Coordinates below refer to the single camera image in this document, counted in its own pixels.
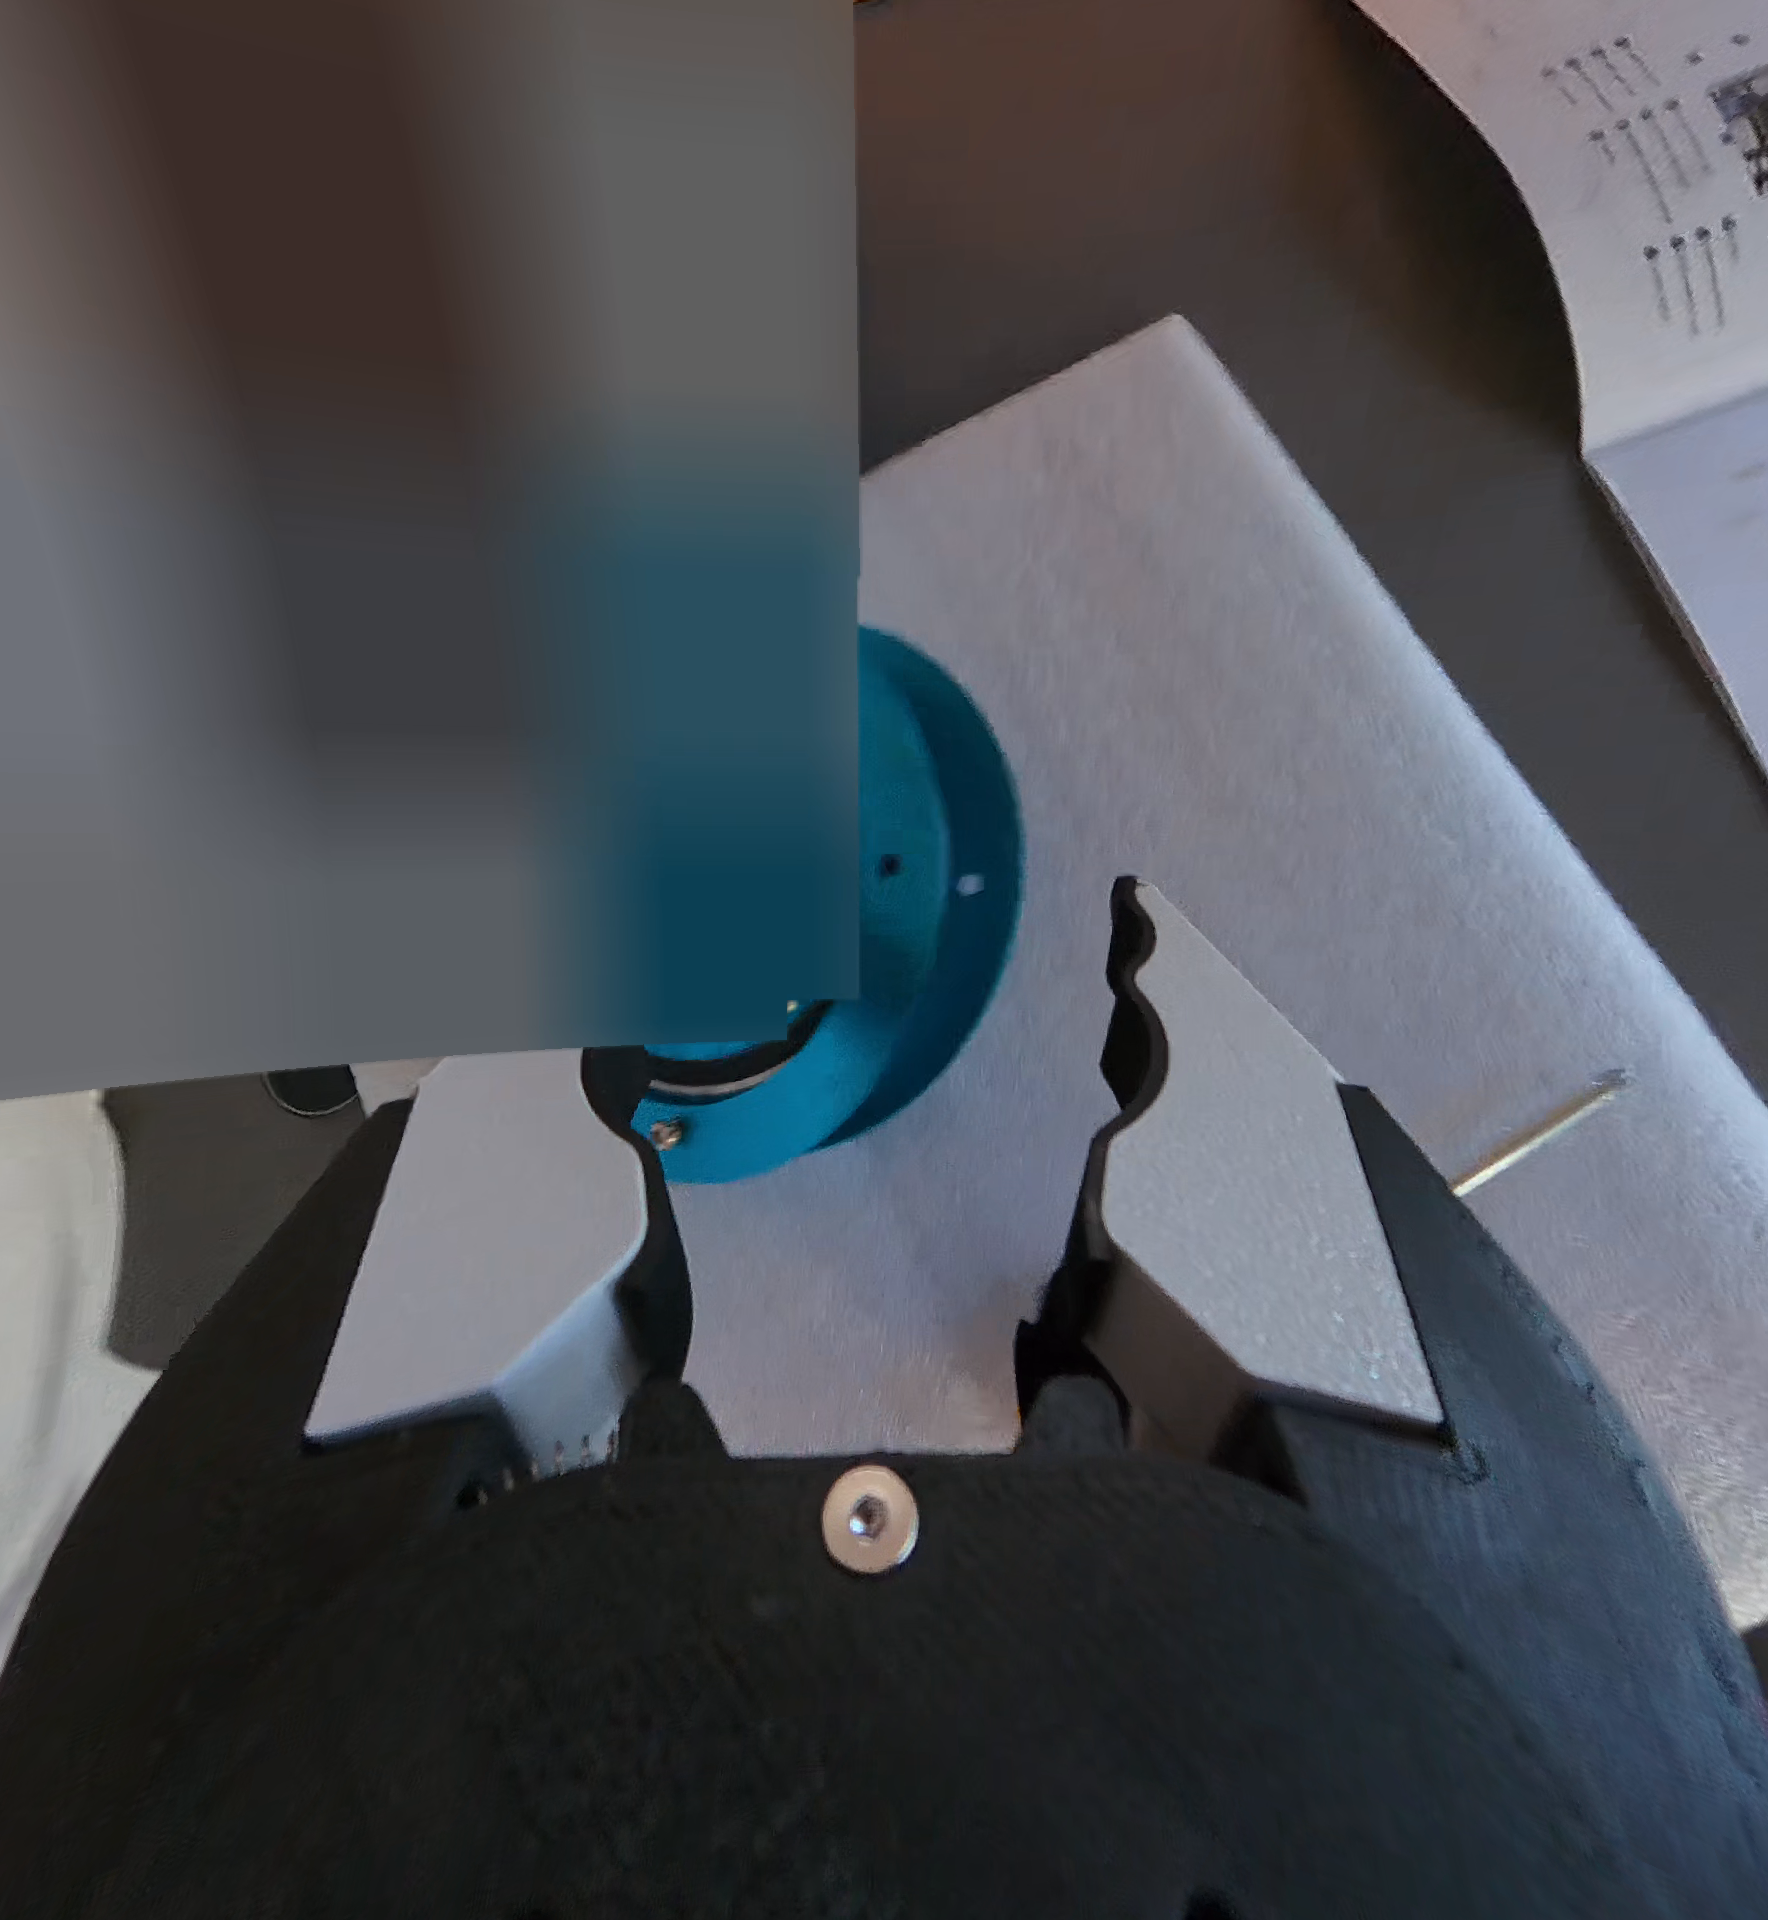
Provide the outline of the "yellow handled screwdriver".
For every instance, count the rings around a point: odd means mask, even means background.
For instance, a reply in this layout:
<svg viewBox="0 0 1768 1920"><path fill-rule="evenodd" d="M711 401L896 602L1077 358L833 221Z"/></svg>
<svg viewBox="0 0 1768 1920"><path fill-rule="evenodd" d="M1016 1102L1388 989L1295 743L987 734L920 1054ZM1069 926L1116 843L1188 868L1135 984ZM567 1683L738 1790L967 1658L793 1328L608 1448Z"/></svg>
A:
<svg viewBox="0 0 1768 1920"><path fill-rule="evenodd" d="M1521 1125L1518 1128L1508 1131L1451 1179L1453 1194L1468 1197L1480 1187L1489 1187L1492 1179L1504 1178L1508 1169L1529 1161L1553 1139L1573 1131L1587 1117L1607 1109L1633 1084L1633 1078L1635 1075L1629 1068L1609 1068L1598 1073L1583 1091L1562 1102L1557 1109L1543 1112L1530 1125Z"/></svg>

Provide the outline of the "blue metal turntable bearing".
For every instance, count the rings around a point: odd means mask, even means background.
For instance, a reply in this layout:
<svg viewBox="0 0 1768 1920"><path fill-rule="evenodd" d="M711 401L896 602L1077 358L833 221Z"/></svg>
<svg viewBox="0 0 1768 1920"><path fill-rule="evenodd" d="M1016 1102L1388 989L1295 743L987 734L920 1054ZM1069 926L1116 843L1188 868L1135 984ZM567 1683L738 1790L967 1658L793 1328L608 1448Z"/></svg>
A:
<svg viewBox="0 0 1768 1920"><path fill-rule="evenodd" d="M803 1001L778 1043L659 1049L635 1128L671 1187L721 1187L860 1139L966 1049L1023 906L1023 813L978 701L929 653L865 626L860 983Z"/></svg>

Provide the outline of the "dark grey desk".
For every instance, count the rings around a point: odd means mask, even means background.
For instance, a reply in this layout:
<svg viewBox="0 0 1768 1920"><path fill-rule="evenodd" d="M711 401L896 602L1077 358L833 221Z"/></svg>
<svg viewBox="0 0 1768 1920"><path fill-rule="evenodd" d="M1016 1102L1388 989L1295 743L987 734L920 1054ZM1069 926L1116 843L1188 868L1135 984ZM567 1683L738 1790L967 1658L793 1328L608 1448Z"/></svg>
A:
<svg viewBox="0 0 1768 1920"><path fill-rule="evenodd" d="M1355 4L861 4L856 244L866 469L1191 324L1768 1106L1768 790L1518 195Z"/></svg>

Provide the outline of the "white instruction booklet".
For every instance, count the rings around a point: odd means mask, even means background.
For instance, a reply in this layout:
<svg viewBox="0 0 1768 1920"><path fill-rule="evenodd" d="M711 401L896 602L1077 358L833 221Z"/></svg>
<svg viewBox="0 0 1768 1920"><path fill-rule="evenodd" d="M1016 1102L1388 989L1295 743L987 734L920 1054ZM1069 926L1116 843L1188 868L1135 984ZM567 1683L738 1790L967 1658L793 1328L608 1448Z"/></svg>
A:
<svg viewBox="0 0 1768 1920"><path fill-rule="evenodd" d="M1768 2L1361 2L1516 184L1591 477L1768 780Z"/></svg>

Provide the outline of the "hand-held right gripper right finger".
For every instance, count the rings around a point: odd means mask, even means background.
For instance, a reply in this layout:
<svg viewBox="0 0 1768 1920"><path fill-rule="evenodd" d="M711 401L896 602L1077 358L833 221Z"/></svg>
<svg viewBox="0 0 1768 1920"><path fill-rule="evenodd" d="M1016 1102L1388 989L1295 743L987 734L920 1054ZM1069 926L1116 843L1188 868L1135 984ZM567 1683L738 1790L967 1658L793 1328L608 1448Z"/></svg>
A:
<svg viewBox="0 0 1768 1920"><path fill-rule="evenodd" d="M1126 1438L1191 1461L1231 1461L1268 1411L1438 1445L1443 1391L1336 1072L1141 877L1111 885L1105 978L1116 1112L1016 1332L1023 1424L1053 1380L1092 1380Z"/></svg>

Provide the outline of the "white foam sheet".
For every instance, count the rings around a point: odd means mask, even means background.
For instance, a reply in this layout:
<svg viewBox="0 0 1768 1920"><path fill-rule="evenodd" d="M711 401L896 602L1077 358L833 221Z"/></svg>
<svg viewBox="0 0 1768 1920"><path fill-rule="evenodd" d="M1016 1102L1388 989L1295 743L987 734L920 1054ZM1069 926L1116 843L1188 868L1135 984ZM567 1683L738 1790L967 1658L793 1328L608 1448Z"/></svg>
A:
<svg viewBox="0 0 1768 1920"><path fill-rule="evenodd" d="M860 611L1023 808L961 1058L877 1131L675 1197L733 1453L1004 1449L1011 1341L1115 1099L1108 893L1156 885L1444 1173L1627 1088L1473 1211L1768 1620L1768 1106L1180 319L874 467Z"/></svg>

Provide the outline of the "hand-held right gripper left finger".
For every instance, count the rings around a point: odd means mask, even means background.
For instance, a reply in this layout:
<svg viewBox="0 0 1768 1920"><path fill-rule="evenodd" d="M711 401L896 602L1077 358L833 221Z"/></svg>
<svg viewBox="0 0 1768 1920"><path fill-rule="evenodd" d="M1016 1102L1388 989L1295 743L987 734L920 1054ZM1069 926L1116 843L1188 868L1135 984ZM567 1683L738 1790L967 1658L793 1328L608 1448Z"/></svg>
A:
<svg viewBox="0 0 1768 1920"><path fill-rule="evenodd" d="M483 1416L514 1443L611 1443L680 1380L687 1256L635 1128L637 1049L432 1068L400 1136L304 1435L360 1443Z"/></svg>

